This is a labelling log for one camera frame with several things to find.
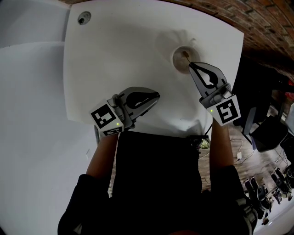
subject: cable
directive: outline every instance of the cable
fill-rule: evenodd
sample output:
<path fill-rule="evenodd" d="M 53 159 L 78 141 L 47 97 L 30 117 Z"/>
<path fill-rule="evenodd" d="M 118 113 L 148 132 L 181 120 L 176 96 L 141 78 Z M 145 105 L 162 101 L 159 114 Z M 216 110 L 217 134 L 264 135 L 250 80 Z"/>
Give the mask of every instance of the cable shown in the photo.
<path fill-rule="evenodd" d="M 207 135 L 207 133 L 209 132 L 209 130 L 211 129 L 212 124 L 210 125 L 210 127 L 208 128 L 208 130 L 205 132 L 205 135 Z"/>
<path fill-rule="evenodd" d="M 235 141 L 235 140 L 242 141 L 241 147 L 240 147 L 239 150 L 238 150 L 238 152 L 240 152 L 240 150 L 241 150 L 241 148 L 242 148 L 242 146 L 243 146 L 243 140 L 242 140 L 242 139 L 233 139 L 233 140 L 230 140 L 230 142 Z"/>
<path fill-rule="evenodd" d="M 257 174 L 261 174 L 261 172 L 262 172 L 262 169 L 263 168 L 265 168 L 265 167 L 267 167 L 268 165 L 270 165 L 270 164 L 272 164 L 272 163 L 274 163 L 274 162 L 276 162 L 277 160 L 275 160 L 275 161 L 272 161 L 272 162 L 270 162 L 269 164 L 266 164 L 265 166 L 263 166 L 262 168 L 261 168 L 261 170 L 260 170 L 260 172 L 259 173 L 257 173 Z"/>
<path fill-rule="evenodd" d="M 276 151 L 276 153 L 281 157 L 281 159 L 286 163 L 287 167 L 288 167 L 288 163 L 284 160 L 284 158 Z"/>
<path fill-rule="evenodd" d="M 241 162 L 241 163 L 239 163 L 239 164 L 236 164 L 235 166 L 239 166 L 239 165 L 243 164 L 247 159 L 249 159 L 249 158 L 251 158 L 251 157 L 253 156 L 254 152 L 255 152 L 255 149 L 254 149 L 254 151 L 253 151 L 252 153 L 250 153 L 250 154 L 248 155 L 248 157 L 247 157 L 243 162 Z"/>
<path fill-rule="evenodd" d="M 203 177 L 202 179 L 204 179 L 204 180 L 206 181 L 206 183 L 208 183 L 209 185 L 211 184 L 210 182 L 208 182 L 208 181 L 206 180 L 205 177 Z"/>
<path fill-rule="evenodd" d="M 209 154 L 210 154 L 210 152 L 209 152 L 208 154 L 205 154 L 203 157 L 199 158 L 198 160 L 200 160 L 200 159 L 206 157 L 206 156 L 209 155 Z"/>
<path fill-rule="evenodd" d="M 287 162 L 287 165 L 288 165 L 288 160 L 287 160 L 287 157 L 285 156 L 285 150 L 284 149 L 283 149 L 283 156 L 286 159 L 286 162 Z"/>

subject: black chair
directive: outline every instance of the black chair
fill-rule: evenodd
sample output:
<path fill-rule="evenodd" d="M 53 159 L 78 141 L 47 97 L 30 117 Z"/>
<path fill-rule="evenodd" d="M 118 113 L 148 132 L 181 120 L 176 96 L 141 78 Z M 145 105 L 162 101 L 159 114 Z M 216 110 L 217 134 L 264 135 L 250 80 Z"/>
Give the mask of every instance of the black chair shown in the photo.
<path fill-rule="evenodd" d="M 275 69 L 241 57 L 232 90 L 232 93 L 237 95 L 241 118 L 233 123 L 235 126 L 243 128 L 242 134 L 250 143 L 252 142 L 246 135 L 250 135 L 254 139 L 256 148 L 260 152 L 276 148 L 288 133 L 287 127 L 282 127 L 284 125 L 280 123 L 283 105 L 277 104 L 271 97 L 272 90 L 294 92 L 294 87 L 288 85 L 288 81 L 288 77 L 279 74 Z M 277 117 L 267 117 L 271 104 L 274 104 L 275 108 L 279 110 Z M 251 134 L 250 131 L 254 123 L 259 127 Z M 273 129 L 281 129 L 281 131 L 277 135 Z"/>

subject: white countertop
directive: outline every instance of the white countertop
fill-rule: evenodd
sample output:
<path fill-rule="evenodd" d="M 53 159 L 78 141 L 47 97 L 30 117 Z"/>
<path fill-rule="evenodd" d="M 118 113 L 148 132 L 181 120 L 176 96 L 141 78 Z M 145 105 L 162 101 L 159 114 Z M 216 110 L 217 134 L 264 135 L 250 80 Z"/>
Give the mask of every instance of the white countertop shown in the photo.
<path fill-rule="evenodd" d="M 91 13 L 78 24 L 78 16 Z M 186 137 L 203 134 L 212 117 L 199 103 L 190 75 L 170 62 L 174 49 L 196 39 L 200 62 L 218 67 L 233 86 L 243 33 L 197 10 L 157 0 L 99 0 L 72 6 L 64 50 L 64 91 L 69 120 L 94 124 L 89 111 L 131 86 L 160 99 L 135 131 Z"/>

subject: wooden floor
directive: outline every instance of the wooden floor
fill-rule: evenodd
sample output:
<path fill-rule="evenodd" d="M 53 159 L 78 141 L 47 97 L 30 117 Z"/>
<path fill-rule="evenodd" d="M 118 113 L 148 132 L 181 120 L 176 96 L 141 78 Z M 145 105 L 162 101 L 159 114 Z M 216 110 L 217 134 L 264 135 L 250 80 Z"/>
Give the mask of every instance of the wooden floor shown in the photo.
<path fill-rule="evenodd" d="M 287 159 L 283 149 L 279 146 L 276 150 L 259 153 L 257 150 L 253 151 L 252 145 L 243 137 L 241 134 L 241 127 L 229 125 L 229 133 L 231 140 L 234 140 L 231 141 L 231 145 L 235 160 L 235 168 L 238 171 L 241 183 L 244 184 L 246 179 L 254 176 L 257 183 L 261 184 L 262 181 L 264 181 L 268 190 L 271 191 L 274 188 L 274 182 L 270 175 L 271 172 L 274 171 L 275 167 L 284 170 L 287 166 L 285 163 Z M 240 140 L 243 141 L 243 146 L 240 150 L 242 152 L 242 159 L 237 161 L 237 152 L 242 144 Z M 200 158 L 208 152 L 209 150 L 201 150 Z M 210 189 L 209 154 L 199 159 L 199 172 L 202 178 L 203 189 Z"/>

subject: white cable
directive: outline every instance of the white cable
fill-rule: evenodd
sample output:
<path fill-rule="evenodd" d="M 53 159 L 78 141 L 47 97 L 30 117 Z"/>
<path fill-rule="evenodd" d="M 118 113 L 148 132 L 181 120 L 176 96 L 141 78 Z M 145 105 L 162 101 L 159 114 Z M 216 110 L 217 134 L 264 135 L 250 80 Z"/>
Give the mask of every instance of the white cable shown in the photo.
<path fill-rule="evenodd" d="M 209 155 L 210 154 L 210 152 L 208 153 L 208 154 L 205 154 L 203 157 L 201 157 L 201 158 L 204 158 L 205 156 L 207 156 L 207 155 Z M 200 160 L 201 158 L 199 158 L 198 160 Z"/>
<path fill-rule="evenodd" d="M 241 150 L 241 148 L 242 148 L 242 146 L 243 146 L 243 140 L 242 140 L 242 139 L 233 139 L 233 140 L 230 140 L 230 142 L 235 141 L 235 140 L 242 141 L 241 147 L 240 147 L 239 150 L 238 150 L 238 152 L 240 152 L 240 150 Z"/>

